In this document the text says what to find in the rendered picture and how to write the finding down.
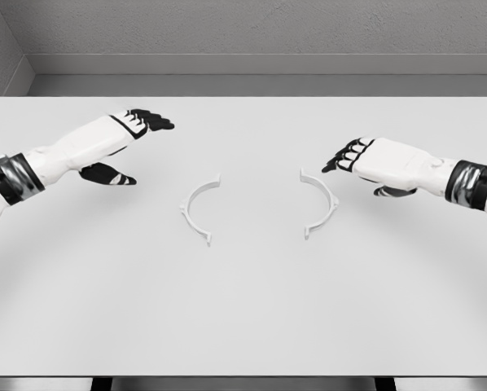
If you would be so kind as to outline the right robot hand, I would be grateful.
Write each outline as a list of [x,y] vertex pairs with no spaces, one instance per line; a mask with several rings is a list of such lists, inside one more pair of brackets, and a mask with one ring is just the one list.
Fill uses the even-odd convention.
[[401,198],[424,189],[445,194],[445,179],[432,169],[433,156],[424,150],[386,138],[357,138],[340,149],[322,168],[343,170],[378,183],[375,196]]

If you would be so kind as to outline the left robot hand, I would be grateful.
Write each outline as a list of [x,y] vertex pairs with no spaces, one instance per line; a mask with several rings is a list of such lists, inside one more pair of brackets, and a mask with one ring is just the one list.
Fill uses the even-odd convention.
[[55,149],[65,157],[72,170],[90,182],[103,185],[131,186],[137,181],[101,160],[126,149],[145,134],[172,130],[167,118],[145,109],[135,108],[92,121],[65,135],[55,143]]

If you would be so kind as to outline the white table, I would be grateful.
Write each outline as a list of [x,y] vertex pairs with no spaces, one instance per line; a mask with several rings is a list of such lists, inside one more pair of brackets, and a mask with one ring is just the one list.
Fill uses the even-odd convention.
[[[346,172],[385,137],[487,165],[487,98],[0,98],[0,155],[170,119],[0,218],[0,376],[487,376],[487,215]],[[212,245],[179,211],[189,191]]]

